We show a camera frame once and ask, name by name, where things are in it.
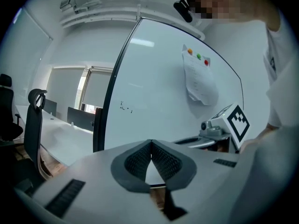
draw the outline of white shirt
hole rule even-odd
[[[267,29],[268,48],[264,54],[264,64],[269,77],[269,82],[271,86],[270,90],[273,90],[273,83],[277,80],[277,78],[282,74],[282,72],[288,65],[290,65],[291,63],[299,62],[298,42],[295,37],[295,34],[293,33],[292,28],[290,27],[283,14],[279,12],[279,15],[279,30],[277,32],[273,32]],[[272,126],[280,127],[282,125],[282,122],[278,116],[277,108],[275,108],[276,105],[273,104],[271,98],[270,101],[271,106],[268,123]]]

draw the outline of person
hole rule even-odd
[[[191,10],[202,18],[223,19],[228,22],[260,20],[266,25],[268,47],[263,57],[270,86],[290,63],[298,50],[297,39],[282,12],[269,0],[187,0]],[[273,105],[266,128],[252,140],[247,140],[241,152],[251,143],[281,127]]]

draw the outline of whiteboard frame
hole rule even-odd
[[[162,23],[162,24],[165,24],[167,26],[171,26],[175,29],[178,29],[178,30],[181,30],[185,33],[187,33],[188,35],[196,38],[197,40],[199,40],[200,42],[204,43],[202,40],[200,40],[199,38],[195,37],[194,35],[180,29],[180,28],[177,28],[173,25],[170,25],[168,23],[165,23],[165,22],[162,22],[162,21],[157,21],[155,19],[151,19],[151,18],[146,18],[146,17],[141,17],[139,19],[139,21],[136,23],[136,25],[134,26],[134,28],[132,29],[131,33],[129,34],[128,38],[126,39],[122,49],[121,49],[121,52],[116,60],[116,63],[115,63],[115,66],[114,66],[114,69],[112,71],[112,74],[111,74],[111,78],[110,78],[110,81],[109,81],[109,85],[108,85],[108,88],[107,88],[107,92],[106,92],[106,96],[105,96],[105,101],[104,101],[104,105],[103,105],[103,110],[102,110],[102,114],[101,114],[101,117],[100,117],[100,129],[99,129],[99,143],[98,143],[98,146],[95,147],[94,146],[94,150],[93,152],[97,152],[97,151],[102,151],[105,149],[105,133],[106,133],[106,124],[107,124],[107,118],[108,118],[108,111],[109,111],[109,106],[110,106],[110,101],[111,101],[111,97],[112,97],[112,93],[113,93],[113,88],[114,88],[114,84],[115,84],[115,81],[116,81],[116,78],[117,78],[117,74],[118,74],[118,71],[120,69],[120,66],[121,66],[121,63],[122,63],[122,60],[123,60],[123,57],[125,56],[125,53],[127,51],[127,48],[130,44],[130,41],[132,39],[132,37],[134,36],[137,28],[139,27],[140,23],[142,22],[142,20],[151,20],[151,21],[155,21],[155,22],[159,22],[159,23]],[[217,55],[219,55],[219,53],[217,51],[215,51],[212,47],[210,47],[209,45],[207,45],[206,43],[204,43],[206,46],[208,46],[210,49],[212,49]],[[235,72],[235,70],[227,63],[227,61],[221,56],[219,55],[220,58],[225,61],[225,63],[233,70],[233,72],[238,76],[238,74]],[[240,83],[241,83],[241,90],[242,90],[242,101],[243,101],[243,110],[244,110],[244,95],[243,95],[243,87],[242,87],[242,81],[241,81],[241,78],[238,76],[238,78],[240,79]]]

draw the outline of person's hand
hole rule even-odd
[[[240,153],[242,153],[248,145],[254,144],[256,142],[258,142],[258,139],[251,139],[251,140],[244,141],[244,143],[241,146]]]
[[[280,26],[278,10],[269,0],[195,0],[190,1],[190,8],[202,18],[261,20],[271,30],[278,30]]]

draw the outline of desk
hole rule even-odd
[[[16,106],[21,119],[26,124],[26,105]],[[56,160],[66,166],[93,153],[93,133],[57,119],[43,111],[41,135],[42,147]]]

